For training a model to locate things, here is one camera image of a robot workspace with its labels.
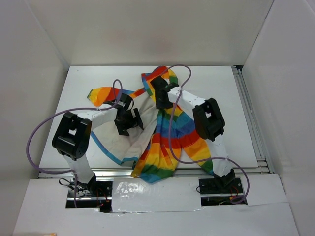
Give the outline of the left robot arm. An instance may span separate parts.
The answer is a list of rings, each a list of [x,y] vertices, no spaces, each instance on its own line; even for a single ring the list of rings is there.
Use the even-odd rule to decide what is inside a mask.
[[[128,130],[135,127],[143,129],[143,123],[134,101],[129,95],[121,93],[120,98],[103,104],[101,108],[85,113],[66,112],[52,140],[52,146],[64,156],[76,178],[75,186],[86,196],[97,191],[96,175],[91,170],[86,151],[91,132],[106,123],[114,124],[116,132],[128,137]]]

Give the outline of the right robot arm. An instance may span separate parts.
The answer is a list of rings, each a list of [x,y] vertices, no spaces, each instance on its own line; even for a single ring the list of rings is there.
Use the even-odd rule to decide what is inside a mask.
[[[222,135],[224,133],[225,121],[215,99],[200,98],[183,89],[183,86],[175,82],[168,83],[161,76],[151,80],[155,91],[156,106],[159,109],[172,109],[168,129],[168,143],[172,156],[175,160],[183,164],[200,164],[207,161],[215,161],[213,166],[213,176],[215,178],[215,188],[221,193],[227,192],[235,180],[233,165],[240,167],[235,161],[224,157],[213,157],[206,155],[204,158],[187,162],[177,158],[171,144],[171,126],[176,108],[180,107],[188,111],[193,117],[194,128],[198,136],[204,140],[210,140],[212,144],[222,151]]]

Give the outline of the rainbow striped hooded jacket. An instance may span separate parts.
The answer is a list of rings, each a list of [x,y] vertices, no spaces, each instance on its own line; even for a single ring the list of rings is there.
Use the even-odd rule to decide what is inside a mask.
[[[143,73],[143,87],[136,90],[122,90],[131,96],[138,109],[144,130],[135,127],[128,130],[129,136],[122,137],[114,124],[106,123],[91,132],[91,138],[103,154],[118,165],[133,163],[132,177],[147,183],[155,183],[173,176],[179,162],[174,159],[168,143],[168,129],[172,109],[158,110],[151,80],[161,76],[168,83],[178,82],[174,71],[160,66],[151,73]],[[182,151],[192,160],[211,155],[206,141],[200,138],[194,128],[194,121],[180,107],[176,108],[171,126],[171,144],[177,158]],[[206,173],[213,174],[213,162],[198,164]]]

